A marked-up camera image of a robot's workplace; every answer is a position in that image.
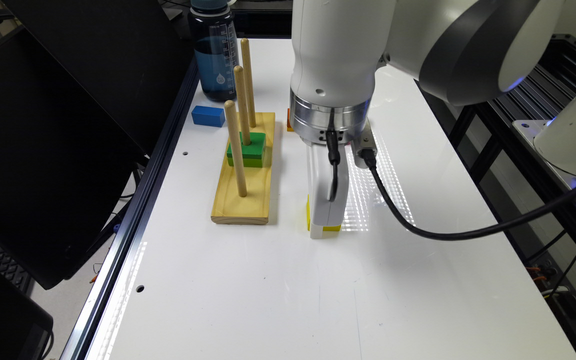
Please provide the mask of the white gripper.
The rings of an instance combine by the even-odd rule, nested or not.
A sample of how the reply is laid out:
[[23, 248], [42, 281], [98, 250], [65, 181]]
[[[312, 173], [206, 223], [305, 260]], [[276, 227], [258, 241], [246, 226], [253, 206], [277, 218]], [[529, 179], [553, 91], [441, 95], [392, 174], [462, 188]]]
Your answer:
[[342, 224], [349, 192], [349, 171], [346, 151], [339, 146], [337, 187], [334, 199], [331, 192], [334, 168], [329, 162], [325, 145], [307, 145], [309, 231], [311, 239], [321, 239], [323, 228]]

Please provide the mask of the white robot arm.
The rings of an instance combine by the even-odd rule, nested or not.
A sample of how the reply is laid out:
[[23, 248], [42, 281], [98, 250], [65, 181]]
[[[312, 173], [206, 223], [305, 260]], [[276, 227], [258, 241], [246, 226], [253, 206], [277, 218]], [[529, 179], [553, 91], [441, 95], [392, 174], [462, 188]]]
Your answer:
[[445, 102], [514, 89], [535, 67], [563, 0], [305, 0], [292, 10], [290, 124], [307, 148], [309, 231], [344, 218], [345, 147], [374, 163], [368, 122], [378, 68], [390, 65]]

